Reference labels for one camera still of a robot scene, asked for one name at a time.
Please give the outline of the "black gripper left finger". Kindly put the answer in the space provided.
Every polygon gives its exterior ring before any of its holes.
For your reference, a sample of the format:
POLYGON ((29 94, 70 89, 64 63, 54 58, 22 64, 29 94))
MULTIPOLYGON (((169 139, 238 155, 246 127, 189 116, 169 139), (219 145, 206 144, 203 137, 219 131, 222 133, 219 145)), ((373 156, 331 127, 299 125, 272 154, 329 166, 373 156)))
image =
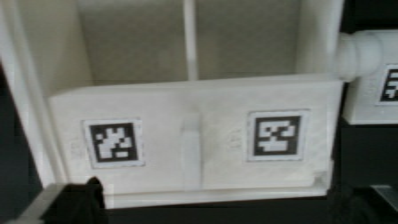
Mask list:
POLYGON ((96 177, 68 184, 39 217, 45 224, 109 224, 103 185, 96 177))

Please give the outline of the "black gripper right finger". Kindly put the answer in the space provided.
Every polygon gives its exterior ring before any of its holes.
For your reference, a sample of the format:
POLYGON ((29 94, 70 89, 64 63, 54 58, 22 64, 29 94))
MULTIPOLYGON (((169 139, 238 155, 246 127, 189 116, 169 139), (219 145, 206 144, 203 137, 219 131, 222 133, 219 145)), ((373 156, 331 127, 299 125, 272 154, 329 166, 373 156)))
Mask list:
POLYGON ((389 185, 343 185, 329 199, 327 224, 398 224, 398 190, 389 185))

